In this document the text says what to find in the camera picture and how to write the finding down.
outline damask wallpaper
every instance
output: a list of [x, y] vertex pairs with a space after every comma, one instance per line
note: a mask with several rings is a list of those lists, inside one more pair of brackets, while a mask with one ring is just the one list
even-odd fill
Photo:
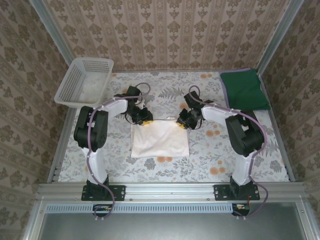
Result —
[[257, 66], [289, 0], [44, 0], [74, 57], [114, 71]]
[[305, 0], [263, 73], [298, 181], [320, 220], [320, 1]]
[[54, 103], [68, 66], [27, 0], [0, 1], [0, 239], [23, 234], [47, 181], [66, 108]]

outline green cloth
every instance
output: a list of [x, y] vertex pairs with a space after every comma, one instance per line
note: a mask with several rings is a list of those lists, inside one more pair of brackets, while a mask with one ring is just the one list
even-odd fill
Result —
[[270, 110], [270, 104], [260, 89], [255, 69], [220, 74], [229, 107], [239, 110]]

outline white towel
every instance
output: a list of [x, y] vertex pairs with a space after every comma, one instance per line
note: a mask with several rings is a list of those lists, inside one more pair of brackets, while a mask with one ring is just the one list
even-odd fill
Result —
[[175, 119], [131, 126], [131, 157], [189, 157], [188, 132]]

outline white plastic basket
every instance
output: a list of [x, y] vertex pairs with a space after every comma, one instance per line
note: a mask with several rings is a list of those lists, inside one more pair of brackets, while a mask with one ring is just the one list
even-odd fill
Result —
[[66, 72], [55, 96], [57, 104], [70, 108], [103, 104], [114, 61], [98, 57], [78, 57]]

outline floral tablecloth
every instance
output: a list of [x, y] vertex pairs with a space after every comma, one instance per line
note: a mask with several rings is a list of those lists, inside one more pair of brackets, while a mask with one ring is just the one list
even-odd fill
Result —
[[[199, 86], [200, 98], [226, 106], [218, 72], [142, 72], [114, 73], [106, 99], [125, 93], [130, 85], [147, 82], [151, 92], [145, 103], [154, 119], [178, 117], [187, 108], [184, 95], [191, 85]], [[141, 85], [141, 91], [147, 87]], [[82, 182], [88, 177], [85, 156], [73, 138], [79, 110], [76, 113], [59, 182]], [[266, 110], [255, 111], [265, 127], [268, 144], [256, 157], [252, 176], [259, 182], [285, 182], [288, 175], [276, 136]], [[111, 182], [227, 182], [234, 171], [236, 153], [227, 129], [204, 121], [199, 130], [189, 131], [189, 157], [131, 158], [131, 125], [123, 115], [109, 119], [106, 144], [102, 151], [105, 170]]]

